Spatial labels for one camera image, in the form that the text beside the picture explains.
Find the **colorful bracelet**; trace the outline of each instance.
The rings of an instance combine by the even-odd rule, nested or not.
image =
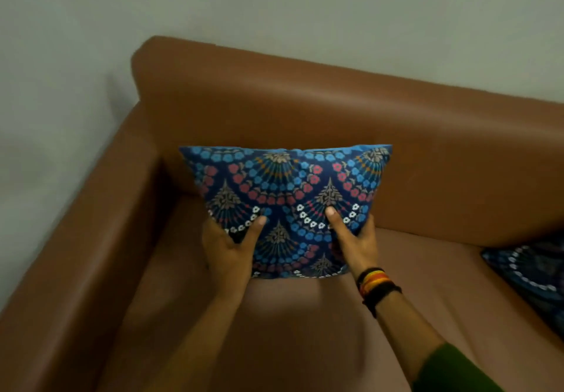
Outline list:
[[[392,291],[402,292],[402,289],[392,282],[390,277],[380,267],[371,267],[362,272],[356,280],[356,286],[363,298],[363,304],[376,317],[376,305]]]

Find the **sofa armrest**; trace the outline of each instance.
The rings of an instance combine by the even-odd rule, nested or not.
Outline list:
[[[174,199],[138,105],[0,316],[2,390],[95,388]]]

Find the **throw pillow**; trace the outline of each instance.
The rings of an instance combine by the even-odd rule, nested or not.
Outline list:
[[[482,257],[564,339],[564,232]]]
[[[180,147],[208,213],[239,243],[251,222],[268,218],[253,277],[328,277],[347,267],[324,210],[334,206],[358,234],[391,146],[312,150]]]

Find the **floral pattern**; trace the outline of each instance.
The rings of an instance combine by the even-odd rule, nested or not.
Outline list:
[[[180,147],[210,216],[240,242],[259,215],[253,277],[329,277],[347,271],[325,208],[357,234],[391,146],[314,150]]]
[[[482,257],[564,340],[564,232]]]

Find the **white wall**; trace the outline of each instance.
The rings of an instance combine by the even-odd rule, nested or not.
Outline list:
[[[564,0],[0,0],[0,307],[169,34],[564,102]]]

